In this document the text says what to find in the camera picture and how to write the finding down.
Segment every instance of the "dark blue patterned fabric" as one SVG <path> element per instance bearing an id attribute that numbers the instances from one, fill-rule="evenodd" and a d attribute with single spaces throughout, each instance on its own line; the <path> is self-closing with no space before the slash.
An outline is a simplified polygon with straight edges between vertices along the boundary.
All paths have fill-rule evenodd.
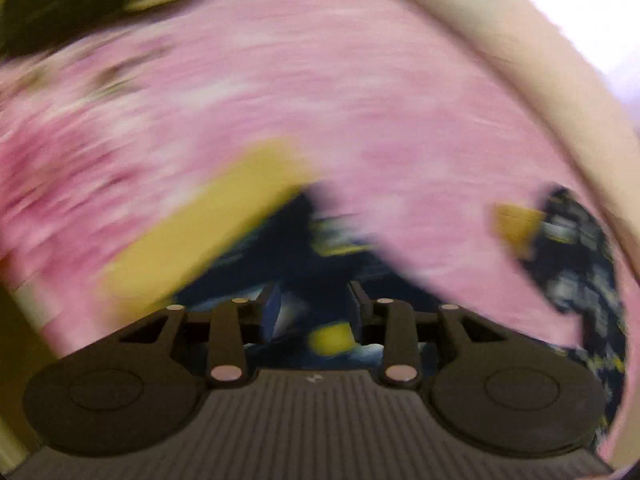
<path id="1" fill-rule="evenodd" d="M 558 188 L 550 193 L 545 220 L 522 265 L 559 312 L 582 317 L 580 348 L 556 348 L 602 382 L 607 407 L 596 431 L 599 444 L 616 416 L 625 386 L 625 309 L 618 295 L 612 249 L 598 221 Z"/>
<path id="2" fill-rule="evenodd" d="M 611 250 L 596 220 L 565 189 L 548 196 L 546 218 L 533 241 L 524 269 L 560 312 L 577 312 L 584 320 L 581 348 L 554 349 L 589 367 L 602 382 L 607 408 L 594 446 L 616 415 L 625 383 L 624 309 L 616 290 Z M 367 368 L 382 359 L 380 346 L 357 347 L 326 358 L 310 350 L 306 336 L 319 326 L 348 321 L 356 341 L 359 312 L 348 289 L 358 280 L 371 298 L 395 298 L 415 310 L 435 312 L 445 300 L 396 273 L 361 240 L 349 237 L 339 219 L 316 218 L 308 196 L 301 195 L 219 258 L 199 279 L 179 291 L 175 302 L 210 309 L 233 296 L 250 296 L 275 282 L 262 320 L 265 345 L 247 349 L 253 367 Z M 292 321 L 276 330 L 283 310 Z M 421 351 L 423 373 L 436 373 L 437 352 Z"/>

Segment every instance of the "white wall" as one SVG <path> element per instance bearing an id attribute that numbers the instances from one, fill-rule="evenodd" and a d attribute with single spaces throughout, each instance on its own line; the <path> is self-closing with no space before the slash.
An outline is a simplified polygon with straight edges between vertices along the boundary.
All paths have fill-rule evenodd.
<path id="1" fill-rule="evenodd" d="M 607 79 L 640 124 L 640 0 L 531 0 Z"/>

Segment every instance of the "yellow patch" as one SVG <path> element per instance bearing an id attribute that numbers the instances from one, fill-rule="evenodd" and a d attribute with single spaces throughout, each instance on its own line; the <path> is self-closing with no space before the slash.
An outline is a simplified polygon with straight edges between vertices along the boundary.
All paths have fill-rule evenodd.
<path id="1" fill-rule="evenodd" d="M 624 320 L 620 319 L 618 321 L 618 328 L 620 329 L 620 332 L 626 335 L 626 323 L 624 322 Z"/>
<path id="2" fill-rule="evenodd" d="M 356 347 L 349 323 L 327 325 L 314 330 L 308 337 L 310 348 L 322 357 L 333 357 Z"/>
<path id="3" fill-rule="evenodd" d="M 311 247 L 320 256 L 344 256 L 371 250 L 372 246 L 359 244 L 348 238 L 337 219 L 323 219 L 309 226 L 313 235 Z"/>
<path id="4" fill-rule="evenodd" d="M 545 214 L 513 204 L 497 204 L 494 206 L 494 215 L 497 235 L 508 244 L 517 258 L 528 259 L 531 243 L 540 230 Z"/>
<path id="5" fill-rule="evenodd" d="M 549 240 L 553 240 L 555 242 L 559 242 L 561 244 L 575 244 L 575 240 L 572 240 L 570 238 L 562 238 L 562 237 L 558 237 L 558 236 L 552 236 L 552 235 L 547 235 L 546 236 Z"/>
<path id="6" fill-rule="evenodd" d="M 617 371 L 619 371 L 620 373 L 624 373 L 626 367 L 625 367 L 625 364 L 622 362 L 622 359 L 620 359 L 620 357 L 616 355 L 611 360 L 611 363 L 614 365 Z"/>
<path id="7" fill-rule="evenodd" d="M 285 142 L 252 146 L 200 193 L 124 249 L 103 292 L 130 322 L 188 285 L 312 181 Z"/>
<path id="8" fill-rule="evenodd" d="M 605 365 L 602 357 L 597 355 L 592 359 L 591 363 L 593 363 L 593 367 L 596 368 L 596 370 L 601 370 L 602 368 L 604 368 L 604 365 Z"/>

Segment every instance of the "yellow object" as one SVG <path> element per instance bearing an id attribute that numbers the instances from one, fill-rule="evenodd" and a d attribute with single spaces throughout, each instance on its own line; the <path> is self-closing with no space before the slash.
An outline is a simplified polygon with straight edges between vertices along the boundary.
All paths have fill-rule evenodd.
<path id="1" fill-rule="evenodd" d="M 287 203 L 310 178 L 287 145 L 255 145 L 199 195 L 123 250 L 104 286 L 120 321 L 146 316 Z"/>
<path id="2" fill-rule="evenodd" d="M 314 330 L 308 337 L 310 348 L 322 357 L 333 357 L 353 350 L 356 341 L 349 323 L 326 325 Z"/>
<path id="3" fill-rule="evenodd" d="M 622 361 L 622 359 L 620 359 L 620 357 L 619 357 L 619 356 L 617 356 L 617 355 L 616 355 L 616 356 L 611 360 L 611 363 L 613 364 L 613 366 L 615 367 L 615 369 L 616 369 L 617 371 L 619 371 L 620 373 L 624 373 L 624 372 L 625 372 L 625 369 L 626 369 L 625 364 L 624 364 L 624 362 Z"/>
<path id="4" fill-rule="evenodd" d="M 344 256 L 371 250 L 370 245 L 360 244 L 350 239 L 348 231 L 342 228 L 337 219 L 325 218 L 313 221 L 309 226 L 312 232 L 311 247 L 320 256 Z"/>
<path id="5" fill-rule="evenodd" d="M 507 242 L 517 258 L 529 259 L 531 243 L 540 230 L 545 214 L 512 204 L 497 204 L 494 213 L 498 236 Z"/>
<path id="6" fill-rule="evenodd" d="M 0 260 L 6 270 L 7 260 Z M 38 334 L 40 316 L 0 285 L 0 473 L 17 467 L 40 443 L 22 409 L 22 396 L 33 375 L 56 357 Z"/>

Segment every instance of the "ribbed plastic surface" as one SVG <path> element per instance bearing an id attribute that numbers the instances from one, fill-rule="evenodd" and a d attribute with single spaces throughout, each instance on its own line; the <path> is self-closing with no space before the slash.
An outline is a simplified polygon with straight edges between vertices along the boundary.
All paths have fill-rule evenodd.
<path id="1" fill-rule="evenodd" d="M 114 458 L 45 448 L 10 478 L 574 480 L 607 472 L 586 450 L 516 460 L 474 449 L 439 427 L 417 394 L 383 388 L 366 371 L 263 371 L 243 389 L 211 393 L 195 420 L 157 446 Z"/>

